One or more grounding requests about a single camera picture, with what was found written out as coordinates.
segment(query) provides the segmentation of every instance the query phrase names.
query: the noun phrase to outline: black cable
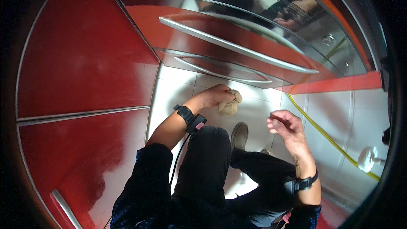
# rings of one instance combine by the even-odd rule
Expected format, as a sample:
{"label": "black cable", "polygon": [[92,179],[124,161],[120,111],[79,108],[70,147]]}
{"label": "black cable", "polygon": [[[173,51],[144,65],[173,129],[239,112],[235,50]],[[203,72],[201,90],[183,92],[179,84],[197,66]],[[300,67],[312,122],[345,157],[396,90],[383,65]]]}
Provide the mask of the black cable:
{"label": "black cable", "polygon": [[189,138],[190,136],[191,136],[191,134],[189,134],[189,135],[186,137],[184,143],[181,145],[180,151],[178,152],[178,155],[177,155],[177,158],[176,158],[176,162],[175,162],[174,168],[173,168],[173,175],[171,176],[171,180],[170,180],[170,187],[171,187],[171,184],[173,183],[174,174],[176,173],[176,167],[177,167],[178,158],[180,157],[182,148],[184,147],[184,145],[186,144],[186,141],[188,140],[188,138]]}

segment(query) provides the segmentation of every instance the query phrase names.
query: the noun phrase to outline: knee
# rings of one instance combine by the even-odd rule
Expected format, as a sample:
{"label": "knee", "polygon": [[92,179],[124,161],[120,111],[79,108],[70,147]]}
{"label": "knee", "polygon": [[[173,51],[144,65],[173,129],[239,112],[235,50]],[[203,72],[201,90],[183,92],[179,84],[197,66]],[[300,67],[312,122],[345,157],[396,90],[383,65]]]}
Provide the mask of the knee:
{"label": "knee", "polygon": [[202,127],[196,135],[201,136],[217,136],[217,137],[227,137],[229,138],[229,134],[227,131],[221,127],[216,126],[204,126]]}
{"label": "knee", "polygon": [[223,146],[230,147],[229,134],[225,129],[216,126],[202,127],[198,133],[191,138],[191,141],[206,147],[208,147],[208,145],[215,146],[216,148]]}

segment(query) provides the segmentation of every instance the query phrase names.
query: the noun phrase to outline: brown shoe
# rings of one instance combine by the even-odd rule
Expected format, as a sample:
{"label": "brown shoe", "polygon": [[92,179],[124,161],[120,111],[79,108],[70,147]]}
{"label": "brown shoe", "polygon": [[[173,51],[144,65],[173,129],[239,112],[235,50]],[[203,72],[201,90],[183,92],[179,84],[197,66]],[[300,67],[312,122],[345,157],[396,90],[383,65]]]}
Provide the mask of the brown shoe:
{"label": "brown shoe", "polygon": [[233,132],[231,133],[230,151],[232,152],[233,149],[235,148],[239,150],[245,150],[245,145],[248,136],[249,136],[249,127],[247,126],[247,124],[244,122],[237,123],[233,129]]}

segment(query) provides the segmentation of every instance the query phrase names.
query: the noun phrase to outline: sleeve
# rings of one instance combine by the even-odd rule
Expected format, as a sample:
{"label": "sleeve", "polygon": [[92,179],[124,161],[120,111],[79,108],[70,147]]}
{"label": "sleeve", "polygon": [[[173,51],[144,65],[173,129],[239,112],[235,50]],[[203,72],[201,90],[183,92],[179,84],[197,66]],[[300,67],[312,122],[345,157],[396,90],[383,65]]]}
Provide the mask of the sleeve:
{"label": "sleeve", "polygon": [[306,205],[296,207],[291,212],[291,216],[286,224],[286,229],[316,229],[319,214],[321,213],[320,205]]}
{"label": "sleeve", "polygon": [[168,174],[172,159],[171,151],[162,144],[137,151],[133,173],[113,206],[111,229],[164,228],[171,198]]}

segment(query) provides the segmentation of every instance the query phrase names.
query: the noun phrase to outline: kitchen cabinet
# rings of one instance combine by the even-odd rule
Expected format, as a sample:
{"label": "kitchen cabinet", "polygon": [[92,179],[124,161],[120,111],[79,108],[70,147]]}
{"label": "kitchen cabinet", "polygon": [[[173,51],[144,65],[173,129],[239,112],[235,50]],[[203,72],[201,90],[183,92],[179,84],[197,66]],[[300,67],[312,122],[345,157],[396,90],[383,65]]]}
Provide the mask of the kitchen cabinet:
{"label": "kitchen cabinet", "polygon": [[158,63],[115,0],[48,0],[22,56],[17,116],[148,106]]}
{"label": "kitchen cabinet", "polygon": [[22,152],[46,207],[75,229],[51,192],[58,190],[84,229],[102,229],[144,147],[149,109],[19,126]]}
{"label": "kitchen cabinet", "polygon": [[158,64],[116,0],[44,2],[15,104],[22,182],[50,224],[109,221],[145,144]]}
{"label": "kitchen cabinet", "polygon": [[245,82],[248,71],[241,82],[280,89],[378,70],[358,20],[337,1],[121,0],[166,66],[236,80],[219,65],[238,65],[262,81]]}

